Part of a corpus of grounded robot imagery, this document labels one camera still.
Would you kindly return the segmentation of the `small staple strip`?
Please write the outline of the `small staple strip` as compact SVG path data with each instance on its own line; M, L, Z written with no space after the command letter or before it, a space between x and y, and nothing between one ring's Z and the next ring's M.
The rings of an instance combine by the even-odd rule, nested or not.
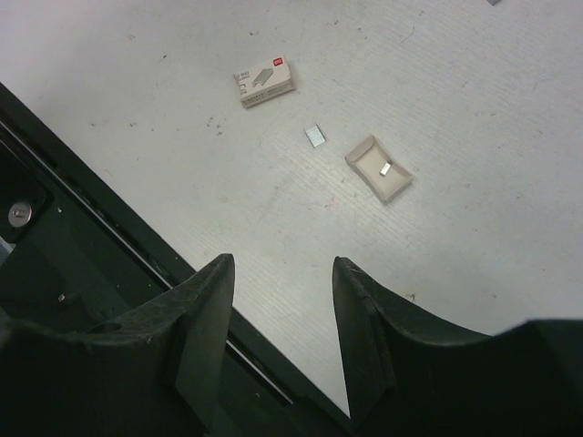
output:
M326 143L326 137L318 125L306 128L304 133L311 146L317 148Z

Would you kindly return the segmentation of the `beige staple box tray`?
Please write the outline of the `beige staple box tray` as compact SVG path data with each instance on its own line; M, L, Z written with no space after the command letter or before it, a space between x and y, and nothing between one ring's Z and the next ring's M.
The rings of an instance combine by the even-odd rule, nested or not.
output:
M347 165L384 204L407 188L414 178L411 172L391 157L373 135L348 152L344 158ZM387 176L382 177L379 171L385 162L391 162L393 166Z

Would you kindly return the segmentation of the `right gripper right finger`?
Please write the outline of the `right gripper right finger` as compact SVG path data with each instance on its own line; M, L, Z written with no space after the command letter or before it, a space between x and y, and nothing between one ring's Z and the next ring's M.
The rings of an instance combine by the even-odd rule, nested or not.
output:
M332 296L358 436L579 436L582 323L530 320L494 336L441 319L347 258Z

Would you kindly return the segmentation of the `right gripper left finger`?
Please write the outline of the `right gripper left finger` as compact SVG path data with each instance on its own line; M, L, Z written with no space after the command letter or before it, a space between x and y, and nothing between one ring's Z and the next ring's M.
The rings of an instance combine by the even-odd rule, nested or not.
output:
M87 333L1 325L4 436L202 436L219 397L235 262Z

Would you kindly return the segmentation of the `staple box with red label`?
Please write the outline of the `staple box with red label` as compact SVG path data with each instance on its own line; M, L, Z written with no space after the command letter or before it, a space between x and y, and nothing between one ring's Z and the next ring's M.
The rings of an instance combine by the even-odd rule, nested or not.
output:
M276 56L233 75L244 108L286 94L295 89L291 67L285 56Z

